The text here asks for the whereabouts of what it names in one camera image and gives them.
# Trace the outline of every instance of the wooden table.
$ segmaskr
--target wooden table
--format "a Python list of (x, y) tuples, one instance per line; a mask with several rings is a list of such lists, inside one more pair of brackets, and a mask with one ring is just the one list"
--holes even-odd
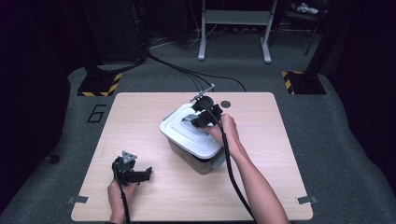
[[(130, 206), (133, 221), (227, 221), (251, 220), (236, 195), (226, 164), (199, 175), (169, 146), (160, 131), (162, 120), (190, 102), (196, 92), (119, 93), (108, 115), (76, 203), (75, 221), (107, 221), (110, 205), (106, 187), (113, 178), (111, 163), (127, 151), (137, 155), (136, 171), (152, 166), (148, 182), (137, 188)], [(310, 204), (297, 204), (306, 196), (296, 160), (291, 150), (275, 97), (268, 92), (209, 92), (215, 104), (229, 101), (222, 108), (237, 123), (247, 153), (273, 186), (289, 220), (313, 216)], [(233, 163), (235, 180), (244, 191)]]

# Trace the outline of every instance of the metal stand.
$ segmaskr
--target metal stand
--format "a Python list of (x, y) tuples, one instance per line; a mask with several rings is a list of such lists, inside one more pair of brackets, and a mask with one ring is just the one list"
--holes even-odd
[(205, 59), (206, 49), (206, 24), (241, 24), (241, 25), (265, 25), (265, 35), (260, 39), (262, 54), (265, 63), (271, 63), (271, 56), (267, 41), (271, 31), (275, 15), (277, 0), (274, 0), (271, 11), (231, 11), (231, 10), (206, 10), (205, 0), (202, 1), (202, 32), (201, 46), (199, 48), (198, 60)]

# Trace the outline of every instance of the black and yellow hazard tape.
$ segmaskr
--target black and yellow hazard tape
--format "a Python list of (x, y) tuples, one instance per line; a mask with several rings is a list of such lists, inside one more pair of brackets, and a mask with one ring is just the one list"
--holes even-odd
[(286, 89), (288, 89), (289, 94), (294, 94), (293, 86), (291, 85), (290, 81), (290, 74), (303, 74), (303, 72), (290, 72), (290, 71), (283, 71), (282, 77), (285, 81)]
[(122, 74), (117, 74), (114, 76), (113, 80), (111, 82), (111, 85), (108, 87), (102, 88), (100, 91), (80, 91), (78, 90), (78, 96), (111, 96), (114, 91), (116, 90), (117, 86), (119, 85), (120, 79), (121, 79)]

